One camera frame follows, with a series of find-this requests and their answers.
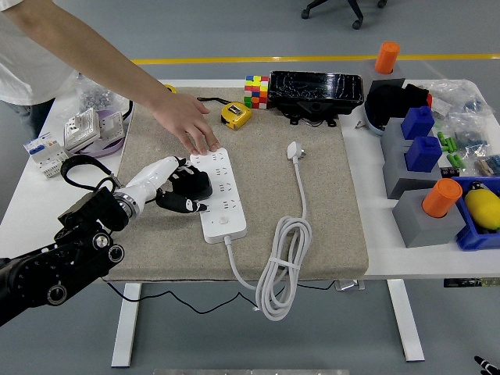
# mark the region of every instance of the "human hand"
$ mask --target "human hand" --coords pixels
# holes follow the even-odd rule
[[[191,95],[167,95],[166,100],[162,100],[152,110],[159,123],[179,138],[191,154],[206,155],[207,146],[211,152],[217,151],[220,148],[219,140],[203,117],[210,111]]]

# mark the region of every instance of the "power outlet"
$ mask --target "power outlet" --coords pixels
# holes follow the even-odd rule
[[[217,244],[226,236],[231,240],[244,237],[247,222],[227,150],[219,148],[207,155],[191,155],[190,159],[196,168],[207,172],[212,183],[212,195],[200,201],[208,206],[200,212],[205,241]]]

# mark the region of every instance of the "coiled white cable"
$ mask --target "coiled white cable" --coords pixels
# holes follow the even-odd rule
[[[294,163],[298,189],[300,190],[302,199],[302,217],[284,216],[278,222],[276,231],[274,232],[273,248],[269,261],[256,287],[244,281],[239,274],[234,263],[231,239],[229,236],[224,238],[235,277],[244,287],[255,290],[255,302],[257,306],[262,310],[267,319],[273,321],[282,320],[290,311],[291,304],[295,298],[295,292],[297,291],[298,273],[313,239],[313,231],[305,219],[307,216],[307,205],[305,203],[304,187],[302,186],[302,180],[298,171],[297,155],[292,157],[292,162]],[[293,237],[288,248],[288,260],[285,261],[281,259],[281,253],[286,245],[287,236],[292,233]],[[288,275],[287,283],[281,296],[278,298],[274,293],[274,286],[282,281],[286,275]]]

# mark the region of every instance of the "gray floor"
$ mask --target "gray floor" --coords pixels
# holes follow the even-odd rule
[[[59,0],[131,59],[210,56],[376,55],[394,40],[402,55],[499,53],[498,0],[361,0],[361,30],[345,1],[302,20],[307,1]],[[500,110],[500,61],[404,60],[408,78],[467,79]],[[159,79],[230,78],[271,70],[359,73],[359,62],[276,62],[146,66]],[[27,154],[27,134],[0,106],[0,217]],[[291,313],[271,323],[239,298],[200,316],[172,296],[141,304],[129,369],[111,369],[120,298],[93,284],[58,308],[32,309],[0,329],[0,373],[151,374],[157,368],[348,369],[352,374],[471,374],[481,355],[500,364],[499,288],[445,289],[442,280],[408,280],[425,362],[407,363],[385,282],[340,293],[301,288]],[[197,309],[239,291],[236,283],[148,284],[143,295],[172,289]]]

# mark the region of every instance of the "office chair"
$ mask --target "office chair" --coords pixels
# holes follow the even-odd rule
[[[314,0],[311,2],[309,5],[307,5],[307,8],[302,10],[302,18],[304,20],[307,20],[309,18],[309,12],[312,8],[316,8],[318,5],[323,4],[324,2],[327,2],[328,0]],[[352,24],[352,28],[355,30],[358,30],[361,27],[361,24],[363,23],[363,14],[361,13],[361,9],[359,8],[358,1],[357,0],[347,0],[349,5],[351,6],[352,10],[354,10],[354,13],[357,15],[358,19],[354,21]],[[379,0],[377,3],[377,6],[379,8],[385,7],[387,4],[388,0]]]

